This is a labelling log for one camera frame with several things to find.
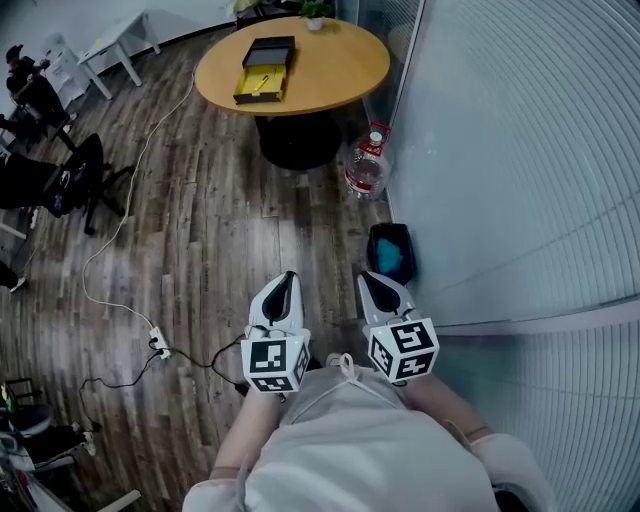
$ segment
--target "human arm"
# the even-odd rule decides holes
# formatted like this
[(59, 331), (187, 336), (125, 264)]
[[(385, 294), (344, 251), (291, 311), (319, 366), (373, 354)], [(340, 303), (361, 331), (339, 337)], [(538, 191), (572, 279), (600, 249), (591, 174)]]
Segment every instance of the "human arm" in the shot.
[(42, 59), (40, 63), (36, 66), (36, 61), (31, 57), (24, 56), (22, 57), (22, 65), (25, 70), (30, 75), (35, 75), (36, 73), (40, 73), (43, 69), (47, 69), (51, 63), (47, 59)]
[(410, 380), (404, 396), (411, 409), (431, 416), (450, 432), (456, 428), (470, 443), (492, 433), (484, 418), (433, 374)]
[(279, 419), (280, 397), (251, 388), (218, 450), (211, 479), (235, 478), (245, 459), (248, 467), (253, 467)]
[(16, 78), (10, 76), (7, 78), (7, 89), (9, 89), (11, 97), (16, 103), (22, 103), (22, 94), (31, 87), (32, 83), (33, 79), (30, 77), (27, 82), (21, 86), (20, 82)]
[(424, 412), (467, 446), (484, 465), (492, 485), (518, 497), (527, 510), (555, 511), (553, 490), (534, 454), (519, 439), (495, 434), (465, 400), (435, 375), (410, 380), (405, 398), (410, 407)]

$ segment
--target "floor plank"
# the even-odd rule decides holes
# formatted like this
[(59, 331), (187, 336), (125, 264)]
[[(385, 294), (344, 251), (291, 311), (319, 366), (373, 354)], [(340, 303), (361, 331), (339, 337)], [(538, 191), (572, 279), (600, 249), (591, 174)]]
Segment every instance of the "floor plank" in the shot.
[[(107, 74), (114, 93), (83, 99), (71, 136), (97, 132), (114, 168), (135, 163), (158, 120), (187, 92), (191, 72), (225, 32), (166, 47), (134, 62), (144, 83), (122, 69)], [(335, 113), (344, 133), (366, 130), (361, 105)], [(68, 158), (44, 141), (32, 157)], [(156, 132), (142, 159), (129, 217), (116, 241), (87, 273), (90, 292), (138, 309), (170, 343), (209, 361), (244, 328), (252, 294), (285, 270), (302, 280), (306, 326), (319, 358), (333, 350), (361, 355), (354, 292), (366, 268), (369, 227), (389, 220), (387, 204), (360, 204), (342, 178), (346, 145), (336, 160), (307, 173), (277, 169), (262, 158), (250, 117), (220, 111), (193, 91)], [(128, 181), (115, 189), (124, 203)], [(86, 377), (130, 382), (150, 354), (148, 327), (121, 309), (88, 301), (86, 259), (114, 233), (119, 219), (98, 209), (93, 238), (81, 212), (44, 213), (21, 252), (37, 252), (23, 293), (0, 293), (0, 376), (33, 377), (58, 422), (81, 420), (77, 389)], [(241, 377), (237, 351), (220, 368)], [(241, 404), (212, 372), (178, 356), (157, 361), (135, 388), (93, 384), (85, 401), (103, 426), (95, 458), (81, 455), (75, 477), (89, 509), (138, 488), (141, 510), (179, 510), (189, 487), (206, 478)]]

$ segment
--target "yellow tray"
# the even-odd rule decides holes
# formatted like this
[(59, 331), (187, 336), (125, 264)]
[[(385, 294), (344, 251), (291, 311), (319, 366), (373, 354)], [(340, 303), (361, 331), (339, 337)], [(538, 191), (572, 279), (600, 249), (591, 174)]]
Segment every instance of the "yellow tray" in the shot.
[(284, 64), (261, 64), (243, 69), (233, 97), (237, 104), (281, 101), (287, 68)]

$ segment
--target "white cable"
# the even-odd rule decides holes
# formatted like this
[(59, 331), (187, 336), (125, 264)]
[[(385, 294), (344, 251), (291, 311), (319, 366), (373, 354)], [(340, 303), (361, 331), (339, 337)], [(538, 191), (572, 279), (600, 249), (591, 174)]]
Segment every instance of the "white cable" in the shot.
[(124, 217), (122, 217), (122, 220), (120, 221), (120, 224), (118, 224), (118, 229), (116, 229), (116, 232), (109, 239), (109, 241), (106, 244), (104, 244), (102, 246), (102, 248), (98, 252), (96, 252), (93, 256), (91, 256), (86, 261), (86, 263), (84, 264), (84, 267), (82, 269), (82, 288), (84, 289), (84, 294), (87, 296), (87, 299), (89, 299), (92, 302), (95, 302), (96, 304), (102, 304), (104, 306), (111, 306), (111, 307), (115, 307), (115, 308), (126, 309), (127, 311), (130, 311), (134, 315), (137, 315), (140, 318), (142, 318), (145, 322), (147, 322), (147, 324), (149, 324), (149, 327), (151, 329), (153, 329), (153, 324), (151, 323), (151, 320), (149, 320), (149, 318), (147, 318), (142, 313), (139, 313), (138, 311), (136, 311), (134, 309), (131, 309), (129, 306), (125, 306), (124, 304), (118, 304), (118, 303), (115, 303), (115, 302), (106, 302), (106, 301), (103, 301), (103, 300), (98, 300), (98, 299), (93, 298), (91, 295), (89, 295), (89, 292), (87, 291), (87, 283), (86, 283), (85, 277), (86, 277), (86, 273), (87, 273), (87, 266), (89, 265), (89, 263), (91, 263), (94, 259), (96, 259), (98, 256), (100, 256), (100, 254), (102, 254), (103, 251), (107, 247), (109, 247), (111, 242), (113, 242), (116, 239), (116, 237), (118, 236), (118, 233), (120, 233), (120, 229), (122, 228), (124, 223), (127, 221), (127, 217), (129, 216), (129, 208), (131, 207), (131, 196), (133, 195), (133, 185), (135, 183), (136, 175), (138, 174), (138, 168), (140, 167), (140, 162), (142, 161), (142, 157), (143, 157), (145, 151), (147, 150), (147, 148), (149, 147), (149, 142), (151, 141), (151, 137), (153, 137), (153, 134), (156, 133), (157, 129), (165, 121), (165, 119), (167, 119), (171, 114), (173, 114), (176, 110), (178, 110), (180, 105), (182, 105), (187, 100), (187, 98), (191, 94), (191, 91), (193, 90), (193, 84), (195, 83), (195, 73), (196, 73), (196, 70), (194, 68), (193, 72), (191, 73), (191, 84), (189, 85), (189, 90), (187, 91), (187, 94), (185, 94), (184, 98), (182, 98), (180, 100), (180, 102), (175, 107), (173, 107), (171, 112), (166, 114), (162, 119), (160, 119), (160, 121), (158, 121), (158, 124), (156, 125), (156, 127), (151, 131), (151, 133), (149, 134), (149, 137), (147, 137), (147, 142), (145, 143), (144, 148), (142, 148), (142, 152), (140, 153), (140, 156), (138, 157), (138, 162), (136, 163), (136, 167), (133, 170), (133, 175), (131, 176), (131, 184), (129, 185), (129, 194), (127, 195), (127, 204), (126, 204), (126, 207), (125, 207), (125, 214), (124, 214)]

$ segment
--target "black cable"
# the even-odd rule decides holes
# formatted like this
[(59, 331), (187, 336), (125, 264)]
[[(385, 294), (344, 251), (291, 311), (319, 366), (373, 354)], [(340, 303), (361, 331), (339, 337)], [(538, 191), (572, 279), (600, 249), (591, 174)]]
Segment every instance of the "black cable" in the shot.
[(100, 432), (100, 430), (102, 429), (102, 426), (100, 425), (100, 423), (98, 423), (97, 421), (93, 420), (91, 418), (91, 416), (89, 416), (89, 414), (87, 413), (87, 407), (84, 403), (84, 397), (82, 396), (82, 391), (84, 390), (85, 386), (87, 385), (88, 382), (99, 382), (100, 384), (102, 384), (103, 386), (110, 388), (110, 389), (120, 389), (120, 388), (128, 388), (128, 387), (133, 387), (135, 386), (138, 382), (140, 382), (140, 379), (142, 378), (142, 376), (147, 372), (147, 370), (149, 370), (149, 365), (151, 364), (151, 361), (153, 361), (154, 358), (158, 357), (159, 355), (162, 355), (162, 351), (158, 350), (156, 352), (153, 353), (153, 355), (151, 357), (149, 357), (149, 359), (147, 359), (147, 362), (144, 365), (144, 368), (142, 368), (142, 371), (138, 374), (138, 376), (136, 377), (136, 379), (131, 382), (130, 384), (107, 384), (102, 377), (96, 377), (93, 379), (84, 379), (84, 382), (82, 383), (82, 386), (80, 386), (80, 388), (78, 389), (78, 395), (80, 395), (80, 403), (82, 404), (82, 412), (83, 414), (86, 416), (86, 418), (91, 422), (91, 431), (92, 432)]
[[(180, 350), (179, 348), (174, 348), (174, 347), (169, 347), (165, 350), (167, 350), (168, 352), (173, 352), (176, 354), (181, 355), (182, 357), (184, 357), (185, 359), (188, 359), (189, 361), (191, 361), (192, 364), (194, 364), (195, 366), (199, 367), (199, 368), (204, 368), (206, 369), (210, 369), (213, 370), (213, 372), (218, 375), (218, 377), (220, 377), (222, 380), (228, 382), (229, 384), (233, 385), (233, 386), (239, 386), (241, 385), (240, 382), (234, 382), (232, 381), (229, 377), (227, 377), (226, 375), (224, 375), (221, 371), (219, 371), (218, 369), (216, 369), (216, 361), (218, 360), (218, 357), (220, 357), (220, 354), (222, 354), (224, 351), (229, 350), (231, 347), (233, 347), (234, 345), (237, 345), (238, 342), (244, 338), (244, 334), (239, 335), (235, 340), (233, 340), (231, 343), (225, 345), (224, 347), (218, 349), (218, 351), (213, 355), (213, 359), (211, 360), (211, 362), (209, 364), (204, 364), (201, 363), (199, 361), (196, 361), (193, 357), (191, 357), (189, 354), (187, 354), (186, 352), (183, 352), (182, 350)], [(149, 346), (155, 350), (155, 347), (152, 345), (152, 343), (154, 343), (154, 340), (151, 340), (149, 342)]]
[[(216, 361), (218, 360), (218, 357), (220, 357), (220, 354), (222, 354), (225, 350), (229, 350), (234, 345), (237, 345), (238, 342), (242, 338), (244, 338), (244, 334), (239, 335), (231, 343), (229, 343), (228, 345), (225, 345), (224, 347), (220, 348), (213, 355), (213, 359), (211, 360), (211, 363), (209, 363), (209, 364), (200, 363), (200, 362), (196, 361), (195, 359), (193, 359), (186, 352), (183, 352), (182, 350), (177, 349), (177, 348), (170, 347), (170, 348), (167, 348), (167, 349), (164, 349), (164, 350), (167, 350), (168, 352), (173, 352), (173, 353), (181, 355), (182, 357), (188, 359), (189, 361), (191, 361), (192, 364), (198, 366), (199, 368), (213, 370), (213, 372), (216, 375), (218, 375), (220, 378), (222, 378), (223, 380), (225, 380), (229, 384), (233, 385), (235, 387), (236, 391), (238, 391), (238, 393), (240, 393), (242, 395), (246, 395), (247, 391), (248, 391), (248, 388), (247, 388), (246, 384), (244, 384), (242, 382), (234, 382), (234, 381), (232, 381), (229, 377), (224, 375), (222, 372), (217, 370), (216, 367), (215, 367)], [(149, 365), (151, 364), (151, 361), (153, 361), (154, 358), (156, 358), (158, 356), (161, 356), (162, 353), (163, 353), (163, 350), (158, 350), (158, 349), (155, 348), (155, 346), (153, 345), (153, 343), (155, 341), (157, 341), (156, 338), (154, 338), (154, 339), (149, 341), (149, 346), (154, 350), (154, 353), (151, 355), (151, 357), (149, 357), (149, 359), (147, 359), (147, 362), (145, 363), (144, 367), (142, 368), (142, 371), (138, 374), (138, 376), (136, 377), (136, 379), (133, 382), (131, 382), (129, 384), (108, 384), (103, 380), (102, 377), (95, 377), (95, 378), (90, 378), (90, 379), (85, 379), (84, 380), (84, 382), (82, 383), (82, 386), (80, 386), (80, 388), (78, 389), (78, 395), (80, 395), (80, 404), (82, 405), (82, 413), (91, 422), (91, 432), (100, 432), (100, 430), (102, 429), (102, 426), (100, 425), (100, 423), (98, 423), (97, 421), (93, 420), (91, 418), (91, 416), (89, 416), (89, 414), (87, 413), (87, 406), (84, 403), (84, 397), (82, 395), (82, 391), (84, 391), (84, 388), (87, 385), (87, 383), (89, 383), (89, 382), (99, 382), (100, 384), (102, 384), (103, 386), (105, 386), (105, 387), (107, 387), (109, 389), (120, 389), (120, 388), (127, 388), (127, 387), (135, 386), (138, 382), (140, 382), (140, 379), (142, 378), (142, 376), (149, 370), (149, 368), (150, 368)]]

